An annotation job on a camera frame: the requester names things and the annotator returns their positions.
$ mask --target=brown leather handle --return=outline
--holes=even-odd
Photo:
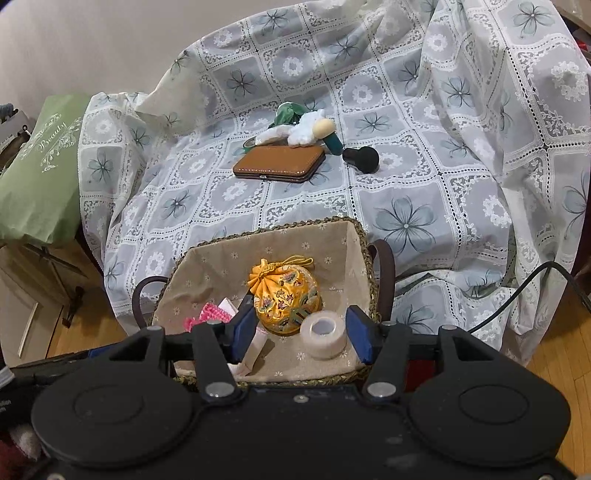
[[[131,311],[134,313],[134,318],[139,328],[144,328],[147,326],[146,321],[144,320],[144,316],[142,315],[141,306],[139,305],[139,296],[141,295],[142,290],[146,285],[149,285],[150,283],[154,283],[156,281],[166,283],[168,281],[168,277],[162,277],[159,275],[156,275],[154,277],[146,277],[138,283],[134,290],[134,294],[131,296]]]
[[[372,260],[379,258],[378,313],[381,322],[388,322],[392,316],[394,287],[396,285],[396,265],[392,248],[386,240],[376,240],[368,245]]]

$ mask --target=white tape roll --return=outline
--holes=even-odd
[[[318,360],[337,356],[347,345],[345,321],[330,310],[308,315],[301,324],[300,335],[306,352]]]

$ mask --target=brown wallet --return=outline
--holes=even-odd
[[[324,161],[324,148],[262,145],[254,147],[234,165],[234,175],[241,179],[261,179],[302,183]]]

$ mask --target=green bag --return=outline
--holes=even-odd
[[[31,139],[0,177],[0,244],[70,242],[80,225],[78,138],[90,96],[46,99]]]

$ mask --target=black cable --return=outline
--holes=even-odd
[[[482,327],[484,327],[485,325],[489,324],[494,319],[496,319],[509,305],[511,305],[515,301],[515,299],[519,296],[519,294],[523,291],[523,289],[526,288],[526,286],[529,285],[529,283],[531,283],[531,281],[534,279],[534,277],[537,274],[539,274],[542,270],[545,270],[546,268],[553,268],[555,270],[558,270],[558,272],[566,279],[568,284],[571,287],[573,287],[574,291],[579,296],[581,302],[583,302],[583,305],[585,305],[585,308],[587,309],[587,311],[589,313],[591,313],[591,301],[589,300],[587,295],[585,295],[583,290],[581,290],[581,287],[579,287],[579,284],[574,279],[574,277],[559,263],[548,261],[548,262],[542,263],[539,267],[537,267],[525,279],[525,281],[519,286],[519,288],[517,288],[517,290],[515,290],[513,292],[513,295],[511,295],[511,297],[509,297],[509,299],[503,305],[501,305],[500,308],[495,313],[493,313],[486,320],[483,320],[482,322],[480,322],[475,327],[472,327],[470,330],[468,330],[468,333],[474,333],[475,331],[480,330]]]

